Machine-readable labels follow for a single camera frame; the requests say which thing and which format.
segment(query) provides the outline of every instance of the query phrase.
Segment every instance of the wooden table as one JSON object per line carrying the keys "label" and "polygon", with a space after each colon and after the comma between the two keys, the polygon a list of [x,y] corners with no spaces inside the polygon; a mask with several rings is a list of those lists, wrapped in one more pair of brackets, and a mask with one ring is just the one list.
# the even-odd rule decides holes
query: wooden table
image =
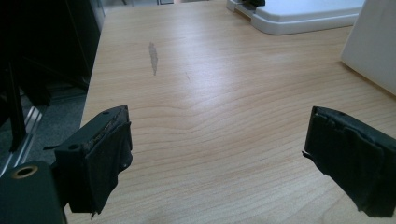
{"label": "wooden table", "polygon": [[225,0],[107,15],[82,124],[128,105],[134,161],[101,215],[68,221],[395,223],[301,153],[313,105],[396,137],[396,97],[340,62],[350,30],[266,35]]}

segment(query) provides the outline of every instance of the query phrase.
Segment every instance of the wood grain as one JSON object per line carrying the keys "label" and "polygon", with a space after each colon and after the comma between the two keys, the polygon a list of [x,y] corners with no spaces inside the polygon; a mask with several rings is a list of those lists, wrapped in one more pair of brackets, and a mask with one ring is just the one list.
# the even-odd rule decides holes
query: wood grain
{"label": "wood grain", "polygon": [[350,27],[266,35],[225,5],[106,15],[82,124],[128,105],[134,161],[101,215],[68,221],[395,223],[301,155],[313,105],[396,137],[396,97],[340,63]]}

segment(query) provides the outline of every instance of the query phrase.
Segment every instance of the white tray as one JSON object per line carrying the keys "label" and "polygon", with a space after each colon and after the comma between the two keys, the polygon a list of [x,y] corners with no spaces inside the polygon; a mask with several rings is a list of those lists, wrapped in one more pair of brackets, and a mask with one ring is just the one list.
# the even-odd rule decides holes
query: white tray
{"label": "white tray", "polygon": [[227,0],[227,8],[251,18],[258,30],[289,35],[353,25],[364,0],[266,0],[264,7],[249,8],[241,0]]}

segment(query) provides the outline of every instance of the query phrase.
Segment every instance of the gray carpet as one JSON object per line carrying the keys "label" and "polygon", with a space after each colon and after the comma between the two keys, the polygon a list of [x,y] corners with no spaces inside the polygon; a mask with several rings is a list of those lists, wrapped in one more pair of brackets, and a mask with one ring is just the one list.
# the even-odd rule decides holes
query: gray carpet
{"label": "gray carpet", "polygon": [[[33,144],[26,161],[45,161],[53,163],[53,150],[44,147],[58,146],[79,129],[86,93],[77,88],[56,86],[50,90],[52,98],[49,106],[40,106],[43,113],[36,131],[33,133]],[[22,96],[24,116],[31,104]],[[0,168],[7,162],[8,150],[11,147],[12,132],[9,120],[0,127]]]}

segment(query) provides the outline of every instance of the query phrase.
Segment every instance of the scratch mark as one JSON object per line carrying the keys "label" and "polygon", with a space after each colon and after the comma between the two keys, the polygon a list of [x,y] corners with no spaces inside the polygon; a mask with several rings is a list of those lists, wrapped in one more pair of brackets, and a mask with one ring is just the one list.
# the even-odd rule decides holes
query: scratch mark
{"label": "scratch mark", "polygon": [[190,76],[186,72],[186,77],[189,79],[189,82],[191,82]]}
{"label": "scratch mark", "polygon": [[157,75],[158,57],[157,57],[157,49],[155,48],[155,46],[152,42],[149,42],[148,52],[149,52],[149,56],[151,57],[152,71],[154,72],[154,76],[156,76]]}

